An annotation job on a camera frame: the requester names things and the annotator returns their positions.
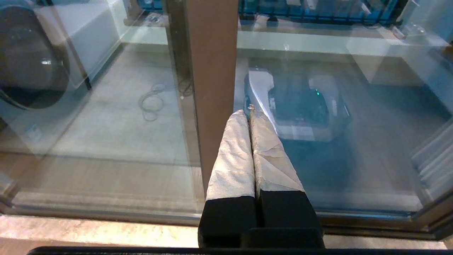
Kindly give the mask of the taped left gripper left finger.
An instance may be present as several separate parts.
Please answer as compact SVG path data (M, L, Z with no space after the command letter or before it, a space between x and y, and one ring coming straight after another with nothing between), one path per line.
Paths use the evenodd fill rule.
M226 123L198 227L200 248L239 248L258 227L250 130L243 110Z

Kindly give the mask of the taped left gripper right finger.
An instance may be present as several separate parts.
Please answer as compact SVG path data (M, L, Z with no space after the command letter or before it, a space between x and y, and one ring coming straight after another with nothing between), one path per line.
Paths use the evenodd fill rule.
M322 225L269 118L250 114L254 175L262 223L270 228L310 228Z

